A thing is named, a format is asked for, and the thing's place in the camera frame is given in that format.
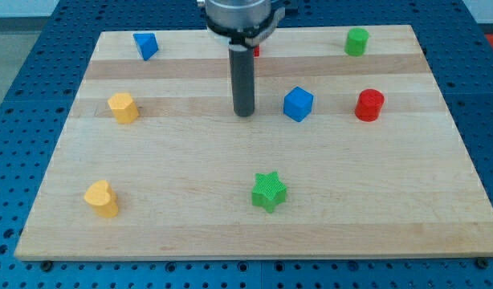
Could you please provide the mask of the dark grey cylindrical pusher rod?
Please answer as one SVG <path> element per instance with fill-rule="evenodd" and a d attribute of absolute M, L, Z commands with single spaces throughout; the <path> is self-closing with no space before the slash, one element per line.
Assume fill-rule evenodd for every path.
<path fill-rule="evenodd" d="M 251 116 L 255 111 L 254 49 L 229 50 L 229 60 L 234 113 Z"/>

